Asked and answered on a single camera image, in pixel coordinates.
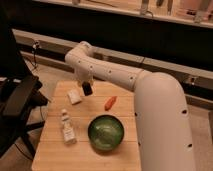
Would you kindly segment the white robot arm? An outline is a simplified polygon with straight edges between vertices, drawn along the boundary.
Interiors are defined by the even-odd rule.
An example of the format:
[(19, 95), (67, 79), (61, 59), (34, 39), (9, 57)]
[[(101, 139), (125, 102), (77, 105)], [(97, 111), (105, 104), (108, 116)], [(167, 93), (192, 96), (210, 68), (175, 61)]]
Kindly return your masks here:
[(94, 77), (134, 93), (142, 171), (196, 171), (192, 131), (184, 90), (171, 75), (93, 57), (82, 41), (65, 55), (79, 83)]

